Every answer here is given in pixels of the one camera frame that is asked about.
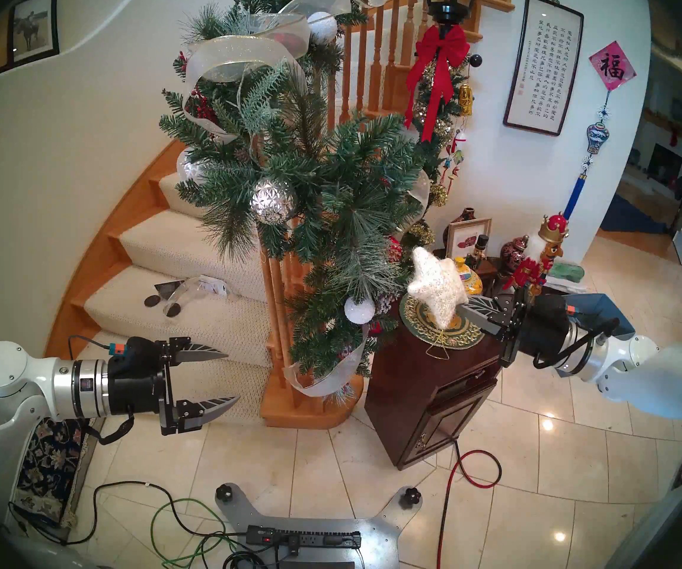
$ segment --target carpeted stair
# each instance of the carpeted stair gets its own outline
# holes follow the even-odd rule
[[[174,396],[197,401],[240,395],[241,400],[219,420],[261,424],[259,409],[271,363],[264,346],[269,314],[259,251],[252,252],[243,263],[220,259],[211,242],[205,240],[207,232],[200,228],[204,212],[179,198],[177,182],[177,175],[159,182],[170,210],[119,236],[133,265],[85,303],[90,317],[102,328],[95,339],[107,344],[122,342],[128,336],[152,340],[190,336],[195,342],[227,353],[226,359],[183,363],[172,369]],[[202,274],[222,279],[235,295],[223,298],[200,292],[186,297],[174,318],[162,313],[163,302],[150,308],[143,304],[146,297],[156,293],[154,284]]]

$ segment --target red cable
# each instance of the red cable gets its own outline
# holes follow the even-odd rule
[[[489,489],[489,488],[494,487],[494,485],[499,483],[499,480],[502,478],[502,465],[499,463],[499,459],[494,457],[489,451],[482,451],[480,449],[476,449],[474,451],[468,451],[465,454],[463,454],[462,456],[459,456],[459,447],[457,446],[456,441],[454,442],[454,447],[457,451],[458,459],[457,459],[457,462],[454,463],[454,466],[452,467],[452,472],[449,475],[449,482],[447,482],[447,484],[446,484],[446,496],[445,496],[444,501],[443,501],[443,514],[441,516],[441,530],[440,530],[439,536],[438,536],[438,553],[436,556],[436,569],[441,569],[441,545],[443,544],[443,525],[446,522],[446,506],[449,505],[449,491],[452,489],[452,480],[454,479],[454,473],[456,472],[457,467],[462,468],[462,475],[464,475],[464,478],[466,480],[468,480],[472,485],[475,485],[475,487],[480,487],[481,489]],[[496,466],[499,469],[499,475],[496,478],[496,481],[493,481],[492,483],[488,483],[487,485],[484,485],[482,483],[477,483],[468,475],[468,473],[465,472],[464,467],[462,467],[462,460],[465,457],[467,457],[468,455],[473,454],[473,453],[486,454],[493,459],[494,463],[496,463]]]

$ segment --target dark coin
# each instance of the dark coin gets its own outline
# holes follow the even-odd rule
[[[180,313],[180,304],[175,302],[172,306],[169,307],[169,310],[167,310],[167,317],[168,318],[174,318]]]

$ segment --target green gold plate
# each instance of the green gold plate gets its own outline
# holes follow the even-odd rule
[[[399,303],[399,314],[407,330],[414,336],[437,347],[461,350],[474,347],[483,339],[483,332],[466,318],[455,314],[449,328],[439,330],[425,302],[405,294]]]

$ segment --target red bow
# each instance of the red bow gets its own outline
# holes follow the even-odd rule
[[[464,30],[459,26],[452,26],[445,38],[439,38],[439,28],[431,26],[425,31],[423,39],[418,42],[418,61],[409,70],[407,75],[407,89],[409,89],[409,106],[404,116],[404,125],[409,128],[412,123],[412,106],[414,105],[414,91],[417,89],[418,82],[423,77],[426,66],[433,61],[438,52],[436,62],[436,73],[433,75],[433,90],[430,94],[428,112],[425,115],[423,125],[422,141],[430,141],[433,135],[433,127],[436,125],[436,115],[438,105],[443,97],[448,102],[454,96],[452,78],[449,75],[449,65],[458,67],[467,56],[470,46],[464,39]]]

